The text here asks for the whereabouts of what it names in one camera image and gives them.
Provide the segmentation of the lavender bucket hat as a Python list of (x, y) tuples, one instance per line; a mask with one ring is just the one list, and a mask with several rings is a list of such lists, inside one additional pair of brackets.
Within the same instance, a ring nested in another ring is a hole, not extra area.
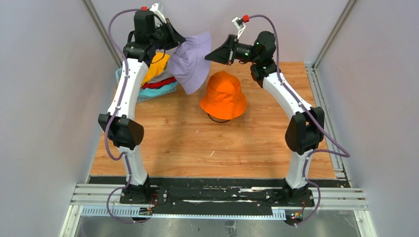
[(211, 51), (211, 35), (186, 36), (170, 57), (167, 69), (183, 87), (186, 94), (196, 92), (206, 81), (210, 70), (210, 61), (205, 59)]

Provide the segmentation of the orange bucket hat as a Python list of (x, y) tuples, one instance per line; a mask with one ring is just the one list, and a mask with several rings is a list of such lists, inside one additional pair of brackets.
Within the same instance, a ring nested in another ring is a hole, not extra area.
[(223, 120), (241, 116), (247, 105), (239, 79), (226, 71), (210, 76), (206, 93), (200, 100), (200, 107), (204, 112)]

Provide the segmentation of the grey bucket hat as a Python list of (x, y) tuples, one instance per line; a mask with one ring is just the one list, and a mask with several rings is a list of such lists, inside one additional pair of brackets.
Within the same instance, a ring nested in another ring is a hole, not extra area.
[(164, 70), (161, 73), (159, 73), (158, 75), (151, 77), (148, 81), (146, 81), (144, 79), (142, 85), (144, 85), (146, 83), (157, 83), (157, 82), (166, 80), (166, 79), (171, 78), (171, 77), (173, 77), (173, 74), (168, 70)]

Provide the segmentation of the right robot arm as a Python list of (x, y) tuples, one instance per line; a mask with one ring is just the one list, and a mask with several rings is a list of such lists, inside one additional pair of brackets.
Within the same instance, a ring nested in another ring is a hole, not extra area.
[(265, 198), (269, 202), (284, 201), (294, 206), (311, 195), (305, 179), (311, 161), (308, 154), (323, 141), (321, 129), (324, 128), (325, 113), (321, 107), (312, 107), (305, 102), (286, 81), (273, 59), (276, 41), (276, 36), (269, 31), (259, 33), (252, 45), (240, 43), (237, 35), (230, 34), (205, 59), (224, 65), (231, 65), (236, 60), (250, 63), (252, 79), (268, 91), (286, 113), (289, 125), (285, 141), (291, 151), (289, 171), (284, 186), (268, 191)]

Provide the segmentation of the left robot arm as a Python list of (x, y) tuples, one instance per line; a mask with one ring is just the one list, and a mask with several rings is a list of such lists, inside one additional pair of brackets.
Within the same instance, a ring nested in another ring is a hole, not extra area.
[[(130, 12), (134, 13), (134, 30), (129, 33), (126, 45), (119, 47), (112, 37), (112, 25), (117, 17)], [(122, 194), (145, 204), (151, 199), (151, 188), (140, 148), (144, 128), (134, 120), (137, 97), (157, 50), (177, 48), (185, 38), (164, 17), (157, 4), (117, 13), (108, 25), (108, 36), (122, 58), (122, 72), (114, 99), (108, 111), (98, 116), (98, 123), (105, 134), (108, 156), (124, 161), (126, 184), (121, 188)]]

